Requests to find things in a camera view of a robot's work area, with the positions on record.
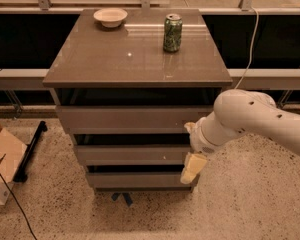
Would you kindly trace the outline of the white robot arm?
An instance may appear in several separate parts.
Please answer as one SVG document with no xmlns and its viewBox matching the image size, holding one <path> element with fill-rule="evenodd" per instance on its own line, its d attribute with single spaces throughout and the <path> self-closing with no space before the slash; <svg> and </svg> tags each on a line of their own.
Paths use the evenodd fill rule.
<svg viewBox="0 0 300 240">
<path fill-rule="evenodd" d="M 261 92 L 224 91 L 216 98 L 212 113 L 186 123 L 185 128 L 192 151 L 185 158 L 183 184 L 193 182 L 208 155 L 247 133 L 266 137 L 300 156 L 300 115 L 278 109 L 274 100 Z"/>
</svg>

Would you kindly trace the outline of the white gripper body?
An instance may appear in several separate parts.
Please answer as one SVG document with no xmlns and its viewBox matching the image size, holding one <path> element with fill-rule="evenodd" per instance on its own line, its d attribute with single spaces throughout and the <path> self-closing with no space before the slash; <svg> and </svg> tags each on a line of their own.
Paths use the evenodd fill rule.
<svg viewBox="0 0 300 240">
<path fill-rule="evenodd" d="M 195 124 L 195 130 L 189 133 L 190 145 L 195 153 L 214 154 L 223 147 L 223 144 L 217 145 L 209 141 L 204 134 L 203 127 L 206 124 L 205 117 L 199 119 Z"/>
</svg>

